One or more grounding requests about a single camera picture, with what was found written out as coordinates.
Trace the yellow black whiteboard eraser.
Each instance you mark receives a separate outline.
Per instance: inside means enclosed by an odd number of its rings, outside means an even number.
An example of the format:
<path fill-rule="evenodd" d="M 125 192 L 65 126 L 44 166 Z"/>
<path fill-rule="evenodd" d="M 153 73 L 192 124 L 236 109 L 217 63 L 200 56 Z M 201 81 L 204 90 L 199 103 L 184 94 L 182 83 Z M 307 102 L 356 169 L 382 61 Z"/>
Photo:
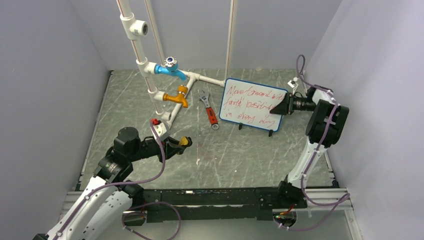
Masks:
<path fill-rule="evenodd" d="M 180 139 L 179 143 L 178 143 L 178 145 L 179 145 L 179 146 L 182 146 L 182 147 L 184 147 L 184 148 L 188 148 L 188 147 L 190 147 L 192 144 L 193 144 L 193 141 L 192 141 L 192 139 L 191 139 L 190 137 L 188 137 L 188 136 L 183 136 L 183 137 Z"/>

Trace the blue framed whiteboard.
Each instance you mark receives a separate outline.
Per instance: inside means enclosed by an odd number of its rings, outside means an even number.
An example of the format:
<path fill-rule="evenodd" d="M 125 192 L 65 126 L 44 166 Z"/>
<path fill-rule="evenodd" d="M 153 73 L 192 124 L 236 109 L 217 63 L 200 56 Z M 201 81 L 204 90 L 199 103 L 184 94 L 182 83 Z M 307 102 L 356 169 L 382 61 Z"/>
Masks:
<path fill-rule="evenodd" d="M 222 94 L 219 118 L 266 131 L 278 132 L 283 121 L 270 111 L 288 95 L 284 88 L 228 78 Z"/>

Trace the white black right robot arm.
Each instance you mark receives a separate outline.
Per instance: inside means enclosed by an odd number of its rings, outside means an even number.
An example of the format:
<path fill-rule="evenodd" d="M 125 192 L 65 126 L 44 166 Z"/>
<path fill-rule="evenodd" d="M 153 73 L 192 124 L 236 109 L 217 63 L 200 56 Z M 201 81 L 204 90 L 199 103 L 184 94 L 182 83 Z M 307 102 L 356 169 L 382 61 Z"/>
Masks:
<path fill-rule="evenodd" d="M 306 97 L 296 97 L 290 93 L 269 113 L 286 116 L 294 111 L 309 111 L 312 115 L 305 130 L 305 147 L 295 167 L 279 183 L 275 194 L 276 203 L 282 208 L 305 201 L 310 170 L 339 141 L 350 109 L 335 100 L 331 89 L 313 85 L 307 90 Z"/>

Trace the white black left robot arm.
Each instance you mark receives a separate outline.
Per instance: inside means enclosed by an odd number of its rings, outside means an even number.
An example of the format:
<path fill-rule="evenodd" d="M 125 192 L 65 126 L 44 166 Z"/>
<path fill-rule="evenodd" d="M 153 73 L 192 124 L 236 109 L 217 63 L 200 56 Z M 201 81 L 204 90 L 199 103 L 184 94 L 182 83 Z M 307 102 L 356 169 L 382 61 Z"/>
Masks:
<path fill-rule="evenodd" d="M 166 161 L 181 155 L 193 144 L 188 136 L 180 140 L 169 135 L 168 126 L 156 121 L 151 125 L 151 136 L 141 139 L 134 127 L 118 131 L 93 172 L 85 190 L 69 211 L 47 233 L 38 233 L 35 240 L 94 240 L 124 211 L 141 214 L 146 206 L 160 204 L 145 194 L 144 183 L 157 179 L 165 170 Z M 161 169 L 152 178 L 130 181 L 133 162 L 156 156 Z"/>

